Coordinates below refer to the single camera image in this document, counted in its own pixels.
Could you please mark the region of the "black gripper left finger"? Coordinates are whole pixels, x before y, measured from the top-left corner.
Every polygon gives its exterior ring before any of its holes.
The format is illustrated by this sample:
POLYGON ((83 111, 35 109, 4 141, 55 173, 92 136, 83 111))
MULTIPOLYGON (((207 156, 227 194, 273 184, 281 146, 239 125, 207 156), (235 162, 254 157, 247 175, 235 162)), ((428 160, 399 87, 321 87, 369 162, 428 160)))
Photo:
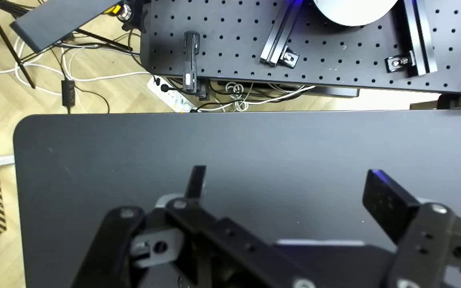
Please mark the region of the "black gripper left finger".
POLYGON ((70 288, 137 288, 158 266, 177 272, 177 288, 316 288, 307 269, 199 207, 204 175, 193 167, 185 192, 161 197, 151 212, 108 210, 70 288))

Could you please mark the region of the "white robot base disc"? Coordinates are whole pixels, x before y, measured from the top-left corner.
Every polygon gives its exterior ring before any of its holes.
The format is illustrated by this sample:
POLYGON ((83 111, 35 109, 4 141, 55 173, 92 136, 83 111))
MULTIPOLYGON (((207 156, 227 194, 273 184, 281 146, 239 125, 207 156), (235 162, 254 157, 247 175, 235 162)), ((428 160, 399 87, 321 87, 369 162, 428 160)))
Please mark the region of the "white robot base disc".
POLYGON ((319 13, 334 24, 358 28, 385 16, 396 0, 311 0, 319 13))

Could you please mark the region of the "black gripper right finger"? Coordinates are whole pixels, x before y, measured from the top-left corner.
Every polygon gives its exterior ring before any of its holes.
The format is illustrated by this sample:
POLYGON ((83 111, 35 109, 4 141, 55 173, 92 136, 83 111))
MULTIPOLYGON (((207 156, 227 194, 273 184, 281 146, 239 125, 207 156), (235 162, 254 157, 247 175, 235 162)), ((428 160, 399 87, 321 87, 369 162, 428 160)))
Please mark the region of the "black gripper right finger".
POLYGON ((369 170, 361 204, 396 247, 385 288, 444 288, 446 268, 461 272, 461 216, 436 202, 420 204, 382 170, 369 170))

